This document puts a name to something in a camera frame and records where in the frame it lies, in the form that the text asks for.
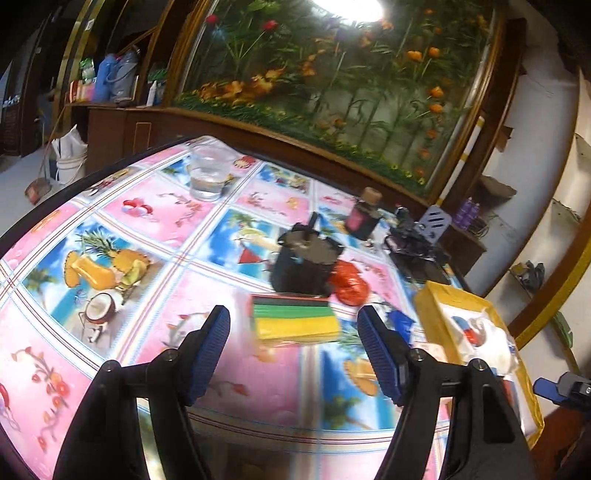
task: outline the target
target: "floor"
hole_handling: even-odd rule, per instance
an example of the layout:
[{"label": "floor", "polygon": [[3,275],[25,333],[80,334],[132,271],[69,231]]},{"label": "floor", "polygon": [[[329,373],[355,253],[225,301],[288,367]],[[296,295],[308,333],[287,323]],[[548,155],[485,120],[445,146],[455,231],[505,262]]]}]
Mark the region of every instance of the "floor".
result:
[{"label": "floor", "polygon": [[[39,176],[42,157],[43,150],[37,150],[23,158],[0,157],[0,236],[35,208],[25,196],[25,189]],[[43,200],[60,189],[61,186],[51,180],[51,191]]]}]

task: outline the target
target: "printed palm tree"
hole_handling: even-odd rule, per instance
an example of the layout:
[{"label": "printed palm tree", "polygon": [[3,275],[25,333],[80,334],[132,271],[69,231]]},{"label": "printed palm tree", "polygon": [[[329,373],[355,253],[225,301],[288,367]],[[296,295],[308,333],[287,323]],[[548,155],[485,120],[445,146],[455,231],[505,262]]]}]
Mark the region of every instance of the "printed palm tree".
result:
[{"label": "printed palm tree", "polygon": [[57,279],[52,277],[46,268],[33,268],[24,281],[24,285],[28,291],[34,291],[39,295],[43,308],[45,308],[45,300],[41,288],[45,283],[57,283]]},{"label": "printed palm tree", "polygon": [[351,325],[345,326],[338,340],[335,340],[339,346],[346,351],[353,360],[357,360],[365,353],[357,329]]},{"label": "printed palm tree", "polygon": [[360,403],[357,397],[344,398],[343,395],[335,395],[332,400],[324,404],[324,420],[331,430],[340,430],[348,423],[357,425],[364,430],[372,430],[372,427],[365,423],[351,418],[349,409]]},{"label": "printed palm tree", "polygon": [[238,225],[240,228],[253,228],[255,219],[246,213],[232,212],[229,217],[230,226]]}]

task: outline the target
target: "glass of water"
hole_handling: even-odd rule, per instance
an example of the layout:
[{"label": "glass of water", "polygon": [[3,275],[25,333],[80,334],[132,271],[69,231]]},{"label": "glass of water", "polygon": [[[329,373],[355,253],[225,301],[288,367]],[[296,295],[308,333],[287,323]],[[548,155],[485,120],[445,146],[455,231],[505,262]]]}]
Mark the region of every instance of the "glass of water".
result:
[{"label": "glass of water", "polygon": [[230,162],[200,155],[191,149],[191,196],[197,200],[214,202],[222,196],[222,190],[230,173]]}]

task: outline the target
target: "black container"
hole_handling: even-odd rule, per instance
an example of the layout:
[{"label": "black container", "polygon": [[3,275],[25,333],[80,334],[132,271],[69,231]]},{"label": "black container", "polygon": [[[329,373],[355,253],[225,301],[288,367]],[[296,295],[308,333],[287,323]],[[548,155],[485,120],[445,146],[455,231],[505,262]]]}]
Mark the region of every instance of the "black container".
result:
[{"label": "black container", "polygon": [[345,249],[332,238],[320,238],[314,230],[316,214],[308,225],[296,223],[277,241],[281,245],[271,272],[275,291],[329,296],[329,278]]}]

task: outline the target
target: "orange flower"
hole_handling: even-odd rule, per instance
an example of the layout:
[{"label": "orange flower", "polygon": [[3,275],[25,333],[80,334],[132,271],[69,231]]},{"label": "orange flower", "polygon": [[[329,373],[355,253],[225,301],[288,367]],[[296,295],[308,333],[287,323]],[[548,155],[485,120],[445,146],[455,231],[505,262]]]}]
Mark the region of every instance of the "orange flower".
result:
[{"label": "orange flower", "polygon": [[429,105],[429,110],[433,113],[443,113],[443,107],[439,103],[432,103]]},{"label": "orange flower", "polygon": [[359,40],[359,46],[361,48],[365,48],[371,45],[371,40],[366,37],[365,35],[363,37],[361,37],[361,39]]},{"label": "orange flower", "polygon": [[392,30],[394,28],[393,23],[388,20],[381,19],[380,22],[382,23],[382,30]]},{"label": "orange flower", "polygon": [[252,77],[252,91],[257,95],[265,95],[273,90],[273,82],[267,82],[261,75]]},{"label": "orange flower", "polygon": [[407,57],[412,61],[423,61],[423,54],[416,50],[408,51]]},{"label": "orange flower", "polygon": [[431,91],[429,91],[429,93],[434,98],[441,98],[441,97],[443,97],[443,95],[445,95],[445,93],[443,92],[443,90],[441,89],[440,86],[436,86],[435,88],[432,88]]},{"label": "orange flower", "polygon": [[304,77],[313,77],[316,75],[316,71],[312,67],[312,62],[305,61],[301,66],[301,74]]},{"label": "orange flower", "polygon": [[333,125],[336,128],[343,128],[347,123],[345,122],[345,120],[343,120],[341,117],[337,117],[333,120]]},{"label": "orange flower", "polygon": [[265,78],[269,79],[269,80],[277,80],[281,74],[283,74],[283,71],[285,70],[285,67],[283,67],[282,69],[277,69],[277,70],[267,70],[267,73],[265,74]]},{"label": "orange flower", "polygon": [[416,177],[422,179],[425,176],[425,170],[422,167],[415,167],[413,173]]},{"label": "orange flower", "polygon": [[216,83],[206,83],[199,90],[199,98],[201,100],[209,100],[215,96],[217,96],[217,84]]},{"label": "orange flower", "polygon": [[239,82],[238,80],[234,80],[232,83],[228,83],[224,85],[223,89],[226,93],[222,95],[222,98],[229,99],[234,98],[238,95],[242,88],[244,87],[244,82]]},{"label": "orange flower", "polygon": [[431,152],[429,152],[429,150],[427,150],[424,147],[421,147],[418,149],[418,154],[421,155],[421,158],[423,160],[428,160],[429,158],[431,158]]}]

